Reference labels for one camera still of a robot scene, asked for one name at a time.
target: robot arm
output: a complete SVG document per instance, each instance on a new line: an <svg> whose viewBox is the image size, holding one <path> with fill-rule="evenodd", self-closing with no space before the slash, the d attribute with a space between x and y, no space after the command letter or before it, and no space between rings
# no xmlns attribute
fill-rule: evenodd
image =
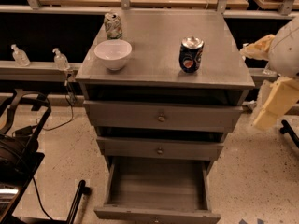
<svg viewBox="0 0 299 224"><path fill-rule="evenodd" d="M266 130L299 100L299 17L292 19L275 36L265 36L244 47L240 53L269 61L270 70L280 74L270 86L269 96L253 121L254 127Z"/></svg>

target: black cable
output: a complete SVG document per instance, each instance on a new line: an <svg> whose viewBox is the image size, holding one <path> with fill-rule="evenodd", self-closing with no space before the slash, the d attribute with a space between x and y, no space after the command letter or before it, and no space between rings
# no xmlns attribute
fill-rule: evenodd
<svg viewBox="0 0 299 224"><path fill-rule="evenodd" d="M73 121L73 119L74 119L73 106L72 106L72 104L70 103L70 101L66 98L66 96L65 96L65 100L68 102L69 106L71 107L71 114L72 114L72 115L71 115L71 119L68 120L68 121L65 122L65 123L62 123L62 124L60 124L60 125L58 125L58 126L55 126L55 127L52 127L52 128L48 128L48 129L43 128L43 130L45 130L45 131L52 131L52 130L55 130L55 129L57 129L57 128L60 128L60 127L64 126L65 124L70 123L71 121Z"/></svg>
<svg viewBox="0 0 299 224"><path fill-rule="evenodd" d="M21 158L21 156L19 154L17 154L16 152L10 150L9 148L7 148L6 146L2 146L0 145L1 148L5 149L6 151L8 151L9 153L13 154L14 156L16 156L21 162L22 164L24 165L24 167L27 169L27 171L29 172L29 175L31 174L31 170L30 168L28 167L27 163ZM40 205L40 208L41 210L44 212L44 214L50 219L50 220L53 220L53 218L46 212L46 210L44 209L44 206L40 200L40 196L39 196L39 192L38 192L38 188L37 188L37 184L36 184L36 180L35 178L32 176L32 179L34 181L34 185L35 185L35 188L36 188L36 195L37 195L37 199L38 199L38 202L39 202L39 205Z"/></svg>

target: gray cabinet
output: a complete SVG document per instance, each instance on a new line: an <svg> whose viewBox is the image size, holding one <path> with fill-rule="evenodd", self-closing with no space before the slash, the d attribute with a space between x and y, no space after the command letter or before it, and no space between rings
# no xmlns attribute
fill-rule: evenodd
<svg viewBox="0 0 299 224"><path fill-rule="evenodd" d="M206 176L254 87L249 71L217 12L119 13L130 62L117 72L99 63L93 49L105 39L102 29L76 77L110 171L105 201L94 211L107 219L217 223ZM206 50L200 70L185 74L179 42L190 34L202 35Z"/></svg>

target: soda can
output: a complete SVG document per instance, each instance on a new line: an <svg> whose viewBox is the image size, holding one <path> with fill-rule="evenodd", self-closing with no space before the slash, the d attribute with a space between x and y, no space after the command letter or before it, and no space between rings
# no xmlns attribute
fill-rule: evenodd
<svg viewBox="0 0 299 224"><path fill-rule="evenodd" d="M186 73L198 70L202 59L204 41L194 36L185 37L180 45L179 65Z"/></svg>
<svg viewBox="0 0 299 224"><path fill-rule="evenodd" d="M108 40L122 38L121 17L117 13L106 13L104 25Z"/></svg>

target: power cord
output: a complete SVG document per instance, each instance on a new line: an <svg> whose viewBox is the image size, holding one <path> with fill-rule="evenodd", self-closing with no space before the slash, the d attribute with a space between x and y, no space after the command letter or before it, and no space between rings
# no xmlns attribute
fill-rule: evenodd
<svg viewBox="0 0 299 224"><path fill-rule="evenodd" d="M50 219L50 220L53 220L53 218L46 212L41 200L40 200L40 196L39 196L39 191L38 191L38 188L37 188L37 184L36 184L36 179L34 177L32 177L33 181L34 181L34 184L35 184L35 189L36 189L36 196L37 196L37 199L38 199L38 202L39 202L39 206L41 208L41 210L43 211L43 213Z"/></svg>
<svg viewBox="0 0 299 224"><path fill-rule="evenodd" d="M52 128L48 128L48 129L43 128L44 131L52 131L52 130L55 130L55 129L60 128L60 127L64 126L65 124L70 123L71 121L74 120L73 106L72 106L71 102L66 98L66 96L65 96L65 100L68 102L69 106L71 107L71 119L68 120L68 121L65 122L65 123L62 123L62 124L60 124L60 125L58 125L58 126L55 126L55 127L52 127Z"/></svg>

